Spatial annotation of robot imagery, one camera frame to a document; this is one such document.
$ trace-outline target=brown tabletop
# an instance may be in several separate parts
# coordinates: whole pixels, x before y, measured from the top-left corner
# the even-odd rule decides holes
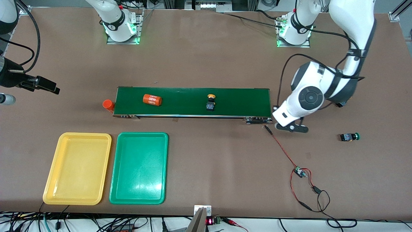
[[[244,17],[265,21],[260,13]],[[289,187],[292,164],[261,125],[239,119],[116,119],[102,106],[116,87],[270,88],[276,102],[286,59],[305,53],[334,66],[347,41],[313,33],[311,48],[277,48],[273,27],[209,11],[156,10],[144,22],[140,45],[106,45],[92,8],[37,8],[41,52],[32,75],[57,83],[60,95],[2,88],[16,96],[0,107],[0,210],[37,211],[54,150],[64,132],[109,133],[112,149],[102,200],[70,206],[69,212],[191,215],[196,204],[213,213],[245,217],[323,218],[299,205]],[[375,15],[378,26],[361,81],[344,108],[306,117],[309,133],[274,130],[289,155],[310,168],[313,182],[332,201],[336,218],[412,220],[412,62],[397,23]],[[328,14],[317,29],[340,32]],[[34,26],[22,17],[13,41],[35,48]],[[22,62],[30,53],[9,46],[6,57]],[[281,100],[306,59],[294,58],[285,72]],[[169,134],[166,199],[161,205],[112,205],[109,189],[116,138],[123,131]],[[358,132],[361,140],[339,142]],[[294,179],[299,199],[316,208],[308,180]],[[44,211],[65,206],[45,205]]]

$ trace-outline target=teal cable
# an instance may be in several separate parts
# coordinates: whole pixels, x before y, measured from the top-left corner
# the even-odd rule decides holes
[[[50,228],[49,228],[49,225],[47,224],[46,214],[43,215],[43,220],[44,220],[44,224],[45,224],[45,226],[46,226],[47,231],[48,231],[48,232],[52,232],[52,231],[50,230]]]

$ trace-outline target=orange bottle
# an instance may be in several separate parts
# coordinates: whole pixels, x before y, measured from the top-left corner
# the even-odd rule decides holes
[[[104,107],[106,110],[108,110],[108,111],[110,111],[111,113],[113,113],[113,112],[114,112],[114,109],[115,109],[115,104],[114,104],[114,102],[112,102],[111,100],[107,99],[107,100],[105,100],[105,101],[103,102],[103,107]]]
[[[149,105],[160,106],[162,104],[162,98],[150,94],[143,96],[143,102]]]

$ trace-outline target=plastic tray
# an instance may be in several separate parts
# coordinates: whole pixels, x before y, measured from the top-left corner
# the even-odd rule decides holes
[[[163,203],[168,140],[163,132],[119,134],[110,188],[111,203]]]
[[[111,141],[108,134],[62,134],[54,153],[43,201],[59,205],[99,203]]]

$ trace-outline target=black circular joint cover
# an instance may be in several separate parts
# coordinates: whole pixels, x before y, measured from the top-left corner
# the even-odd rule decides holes
[[[315,86],[303,88],[299,93],[299,104],[305,110],[313,110],[322,104],[322,91]]]

